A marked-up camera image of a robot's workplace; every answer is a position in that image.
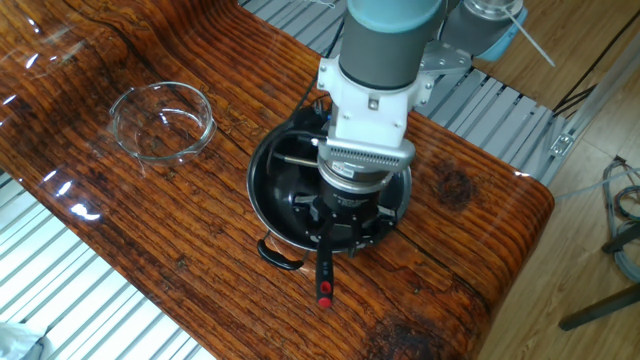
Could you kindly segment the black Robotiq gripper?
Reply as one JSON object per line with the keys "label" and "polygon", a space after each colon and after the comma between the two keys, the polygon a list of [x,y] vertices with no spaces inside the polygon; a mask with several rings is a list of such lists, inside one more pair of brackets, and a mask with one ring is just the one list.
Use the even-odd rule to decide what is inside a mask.
{"label": "black Robotiq gripper", "polygon": [[318,243],[330,234],[338,217],[352,218],[348,257],[380,243],[398,223],[396,210],[378,206],[381,190],[350,193],[320,181],[319,195],[295,195],[293,210],[305,236]]}

